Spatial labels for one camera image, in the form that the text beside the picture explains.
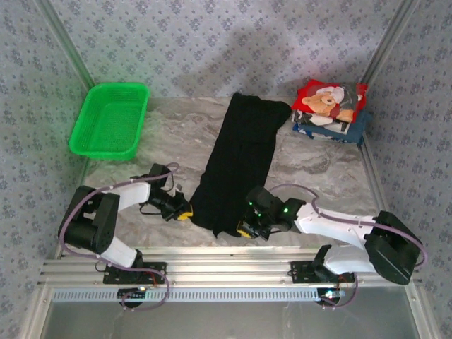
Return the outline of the small black controller board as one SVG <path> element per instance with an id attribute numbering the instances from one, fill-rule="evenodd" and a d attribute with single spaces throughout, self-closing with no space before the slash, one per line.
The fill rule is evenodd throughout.
<path id="1" fill-rule="evenodd" d="M 317 290 L 317 293 L 321 302 L 326 302 L 329 304 L 337 304 L 340 299 L 345 296 L 344 291 L 333 288 L 319 288 Z"/>
<path id="2" fill-rule="evenodd" d="M 146 289 L 143 288 L 121 288 L 117 291 L 117 298 L 118 299 L 145 299 L 146 296 Z"/>

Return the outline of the folded blue t-shirt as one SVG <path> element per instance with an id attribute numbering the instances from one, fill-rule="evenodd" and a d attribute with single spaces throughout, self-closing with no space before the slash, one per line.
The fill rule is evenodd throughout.
<path id="1" fill-rule="evenodd" d="M 326 139 L 337 141 L 341 143 L 354 143 L 361 145 L 362 137 L 367 127 L 372 120 L 372 115 L 369 112 L 361 111 L 355 122 L 351 123 L 350 128 L 346 134 L 339 134 L 330 131 L 324 131 L 320 128 L 299 128 L 294 122 L 292 130 L 308 136 L 310 139 Z"/>

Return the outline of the grey metal sheet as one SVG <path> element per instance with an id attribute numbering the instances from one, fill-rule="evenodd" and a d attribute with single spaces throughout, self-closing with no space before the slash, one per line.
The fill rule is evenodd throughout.
<path id="1" fill-rule="evenodd" d="M 361 287 L 339 309 L 314 302 L 55 302 L 40 339 L 420 339 L 401 287 Z"/>

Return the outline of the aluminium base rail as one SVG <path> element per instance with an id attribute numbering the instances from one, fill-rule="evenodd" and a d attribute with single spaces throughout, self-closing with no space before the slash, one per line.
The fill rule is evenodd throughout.
<path id="1" fill-rule="evenodd" d="M 289 247 L 157 247 L 142 248 L 146 261 L 167 263 L 174 287 L 282 287 L 292 284 L 292 261 L 308 261 L 317 249 Z M 101 286 L 95 262 L 63 254 L 46 260 L 38 283 L 52 287 Z"/>

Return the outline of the black t-shirt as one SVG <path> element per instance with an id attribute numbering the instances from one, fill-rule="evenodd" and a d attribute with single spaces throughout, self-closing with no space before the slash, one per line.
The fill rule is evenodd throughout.
<path id="1" fill-rule="evenodd" d="M 208 159 L 200 183 L 190 199 L 193 224 L 214 236 L 238 237 L 237 226 L 248 203 L 247 194 L 264 186 L 273 161 L 279 128 L 291 107 L 282 101 L 235 93 Z"/>

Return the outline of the folded white and grey t-shirt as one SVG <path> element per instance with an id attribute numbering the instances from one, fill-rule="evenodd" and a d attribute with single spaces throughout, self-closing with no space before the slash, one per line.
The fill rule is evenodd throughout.
<path id="1" fill-rule="evenodd" d="M 311 114 L 299 110 L 292 113 L 292 121 L 302 129 L 305 128 L 320 128 L 324 131 L 335 132 L 339 134 L 346 134 L 350 128 L 351 123 L 340 121 L 331 117 L 323 117 L 317 114 Z"/>

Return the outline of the green plastic basket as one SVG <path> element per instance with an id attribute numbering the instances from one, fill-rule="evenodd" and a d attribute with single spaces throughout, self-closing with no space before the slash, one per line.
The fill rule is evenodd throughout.
<path id="1" fill-rule="evenodd" d="M 101 83 L 91 88 L 69 139 L 71 152 L 92 160 L 133 159 L 149 98 L 142 83 Z"/>

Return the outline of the aluminium corner post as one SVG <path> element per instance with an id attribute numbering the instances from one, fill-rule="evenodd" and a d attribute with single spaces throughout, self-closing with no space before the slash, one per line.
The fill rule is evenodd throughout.
<path id="1" fill-rule="evenodd" d="M 85 63 L 50 0 L 33 0 L 86 90 L 95 86 Z"/>
<path id="2" fill-rule="evenodd" d="M 379 72 L 390 56 L 392 49 L 402 35 L 420 2 L 421 0 L 400 0 L 399 6 L 395 10 L 392 19 L 389 21 L 387 30 L 361 78 L 361 82 L 366 83 L 369 88 L 375 83 Z"/>

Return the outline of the folded red teddy bear t-shirt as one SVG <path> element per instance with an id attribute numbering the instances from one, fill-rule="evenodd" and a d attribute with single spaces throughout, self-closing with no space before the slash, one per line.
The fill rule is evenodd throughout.
<path id="1" fill-rule="evenodd" d="M 364 83 L 324 83 L 311 79 L 297 91 L 292 109 L 354 123 L 366 105 L 367 90 Z"/>

